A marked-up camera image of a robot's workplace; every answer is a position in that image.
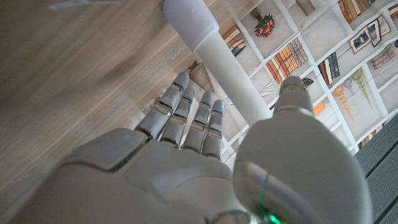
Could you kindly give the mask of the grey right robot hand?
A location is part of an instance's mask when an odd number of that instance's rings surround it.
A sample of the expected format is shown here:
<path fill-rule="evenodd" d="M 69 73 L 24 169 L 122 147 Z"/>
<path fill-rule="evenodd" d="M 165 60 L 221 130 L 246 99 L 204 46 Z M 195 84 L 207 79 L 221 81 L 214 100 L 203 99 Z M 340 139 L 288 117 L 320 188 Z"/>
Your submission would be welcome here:
<path fill-rule="evenodd" d="M 311 111 L 299 77 L 282 82 L 271 118 L 221 161 L 223 103 L 180 73 L 135 129 L 78 147 L 12 223 L 371 223 L 358 161 Z"/>

